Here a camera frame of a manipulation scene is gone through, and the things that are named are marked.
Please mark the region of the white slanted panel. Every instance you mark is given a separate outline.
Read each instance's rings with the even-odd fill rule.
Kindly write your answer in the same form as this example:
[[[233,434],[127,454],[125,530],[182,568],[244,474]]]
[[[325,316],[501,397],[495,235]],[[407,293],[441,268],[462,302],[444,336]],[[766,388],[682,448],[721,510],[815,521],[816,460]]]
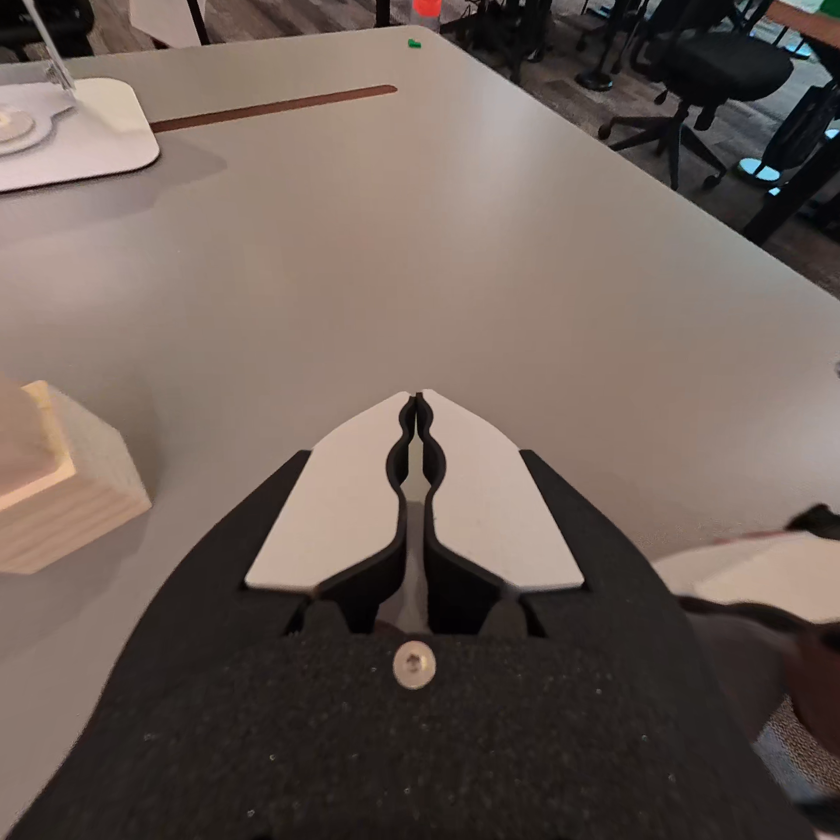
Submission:
[[[207,46],[206,1],[129,1],[129,21],[158,45]]]

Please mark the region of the large wooden cube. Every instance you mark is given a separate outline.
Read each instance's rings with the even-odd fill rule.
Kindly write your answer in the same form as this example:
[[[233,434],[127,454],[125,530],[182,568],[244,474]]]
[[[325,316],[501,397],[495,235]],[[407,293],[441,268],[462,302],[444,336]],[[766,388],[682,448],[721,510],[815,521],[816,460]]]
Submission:
[[[117,429],[49,384],[65,456],[1,499],[1,572],[33,574],[151,508]]]

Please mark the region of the black office chair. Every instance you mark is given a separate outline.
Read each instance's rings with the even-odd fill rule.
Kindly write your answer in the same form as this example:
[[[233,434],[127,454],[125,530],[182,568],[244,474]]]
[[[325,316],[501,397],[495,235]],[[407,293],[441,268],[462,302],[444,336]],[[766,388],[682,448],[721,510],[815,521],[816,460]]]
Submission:
[[[780,90],[793,73],[791,55],[752,36],[753,18],[741,15],[736,2],[660,2],[647,21],[642,46],[631,67],[664,86],[657,101],[678,99],[675,113],[665,117],[614,116],[600,126],[606,141],[616,126],[636,129],[609,145],[615,152],[656,143],[656,154],[668,154],[669,185],[679,189],[680,152],[687,149],[713,169],[703,182],[717,187],[728,167],[698,136],[708,131],[719,108],[728,102],[756,102]]]

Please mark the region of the medium wooden cube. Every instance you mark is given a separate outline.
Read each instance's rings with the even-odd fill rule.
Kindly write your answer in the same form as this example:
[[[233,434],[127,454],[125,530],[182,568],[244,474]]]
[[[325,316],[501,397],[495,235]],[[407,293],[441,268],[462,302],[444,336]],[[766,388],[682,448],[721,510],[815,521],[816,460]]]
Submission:
[[[2,379],[1,494],[53,475],[65,446],[49,384]]]

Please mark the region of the person's right hand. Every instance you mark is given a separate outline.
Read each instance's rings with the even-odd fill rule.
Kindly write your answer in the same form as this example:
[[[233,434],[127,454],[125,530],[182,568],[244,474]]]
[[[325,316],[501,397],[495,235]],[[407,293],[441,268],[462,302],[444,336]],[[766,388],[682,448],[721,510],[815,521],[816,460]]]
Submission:
[[[785,656],[784,670],[796,716],[813,738],[838,758],[838,623],[798,634]]]

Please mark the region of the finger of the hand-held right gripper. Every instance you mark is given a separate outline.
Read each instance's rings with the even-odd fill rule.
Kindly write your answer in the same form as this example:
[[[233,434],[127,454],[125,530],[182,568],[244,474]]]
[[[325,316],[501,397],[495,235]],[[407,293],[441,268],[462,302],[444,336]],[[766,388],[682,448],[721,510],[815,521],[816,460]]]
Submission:
[[[839,541],[777,532],[672,554],[654,569],[673,595],[768,606],[812,624],[839,619]]]

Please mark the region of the black table leg frame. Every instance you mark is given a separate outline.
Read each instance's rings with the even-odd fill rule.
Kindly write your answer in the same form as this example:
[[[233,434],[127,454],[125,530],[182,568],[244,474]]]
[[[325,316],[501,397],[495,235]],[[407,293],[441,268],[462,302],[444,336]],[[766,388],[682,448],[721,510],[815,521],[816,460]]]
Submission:
[[[747,223],[742,236],[763,246],[839,173],[839,135],[828,141]]]

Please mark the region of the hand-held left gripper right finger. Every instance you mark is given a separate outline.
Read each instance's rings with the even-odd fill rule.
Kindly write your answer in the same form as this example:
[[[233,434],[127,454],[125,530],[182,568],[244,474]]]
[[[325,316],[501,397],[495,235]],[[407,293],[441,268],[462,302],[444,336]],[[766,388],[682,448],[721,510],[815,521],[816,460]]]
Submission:
[[[477,634],[500,601],[585,582],[520,448],[447,397],[417,395],[423,568],[433,634]]]

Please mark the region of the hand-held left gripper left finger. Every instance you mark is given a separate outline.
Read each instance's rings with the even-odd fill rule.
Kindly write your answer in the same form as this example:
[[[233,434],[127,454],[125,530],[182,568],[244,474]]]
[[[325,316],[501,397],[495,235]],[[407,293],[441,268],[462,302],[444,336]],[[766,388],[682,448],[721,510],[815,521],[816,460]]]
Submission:
[[[335,603],[353,634],[370,634],[406,570],[408,447],[416,398],[398,392],[309,451],[245,576],[250,590]]]

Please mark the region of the white folding stand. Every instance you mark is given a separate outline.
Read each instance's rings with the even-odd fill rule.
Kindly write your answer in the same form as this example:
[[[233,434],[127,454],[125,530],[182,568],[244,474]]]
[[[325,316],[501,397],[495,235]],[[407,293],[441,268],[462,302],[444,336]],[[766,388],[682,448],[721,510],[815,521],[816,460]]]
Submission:
[[[36,3],[23,6],[48,55],[45,79],[2,82],[1,193],[141,170],[160,148],[131,86],[74,80]]]

